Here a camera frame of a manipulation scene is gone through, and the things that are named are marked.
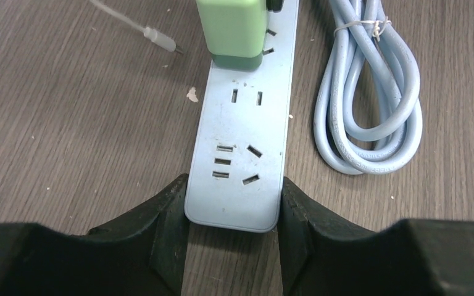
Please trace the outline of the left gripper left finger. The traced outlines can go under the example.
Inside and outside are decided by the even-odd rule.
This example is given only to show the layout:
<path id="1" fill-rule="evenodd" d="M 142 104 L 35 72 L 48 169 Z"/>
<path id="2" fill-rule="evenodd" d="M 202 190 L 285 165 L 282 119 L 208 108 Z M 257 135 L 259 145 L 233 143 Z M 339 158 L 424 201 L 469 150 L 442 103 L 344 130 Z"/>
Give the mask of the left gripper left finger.
<path id="1" fill-rule="evenodd" d="M 0 223 L 0 295 L 180 295 L 188 177 L 82 236 Z"/>

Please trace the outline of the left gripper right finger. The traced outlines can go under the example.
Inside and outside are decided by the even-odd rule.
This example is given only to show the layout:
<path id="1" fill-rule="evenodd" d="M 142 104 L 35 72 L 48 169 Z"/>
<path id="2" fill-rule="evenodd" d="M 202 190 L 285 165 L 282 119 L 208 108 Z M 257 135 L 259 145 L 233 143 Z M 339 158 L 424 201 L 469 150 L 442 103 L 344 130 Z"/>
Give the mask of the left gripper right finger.
<path id="1" fill-rule="evenodd" d="M 373 232 L 285 179 L 278 245 L 285 295 L 474 295 L 474 221 Z"/>

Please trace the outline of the light blue power strip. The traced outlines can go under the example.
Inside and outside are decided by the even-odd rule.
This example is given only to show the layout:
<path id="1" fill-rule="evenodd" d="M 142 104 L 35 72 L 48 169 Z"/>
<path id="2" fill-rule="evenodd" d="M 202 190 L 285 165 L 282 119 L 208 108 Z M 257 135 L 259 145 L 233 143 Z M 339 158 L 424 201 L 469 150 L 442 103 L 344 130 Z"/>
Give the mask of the light blue power strip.
<path id="1" fill-rule="evenodd" d="M 298 9 L 269 15 L 257 70 L 210 67 L 184 204 L 193 223 L 264 233 L 278 221 Z"/>

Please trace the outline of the green plug adapter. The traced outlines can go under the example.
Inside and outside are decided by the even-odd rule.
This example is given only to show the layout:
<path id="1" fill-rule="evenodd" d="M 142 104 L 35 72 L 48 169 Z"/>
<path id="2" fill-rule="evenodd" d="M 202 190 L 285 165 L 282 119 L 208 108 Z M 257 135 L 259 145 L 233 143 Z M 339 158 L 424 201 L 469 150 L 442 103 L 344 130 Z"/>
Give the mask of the green plug adapter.
<path id="1" fill-rule="evenodd" d="M 214 64 L 253 71 L 262 63 L 268 12 L 261 0 L 197 0 L 202 30 Z"/>

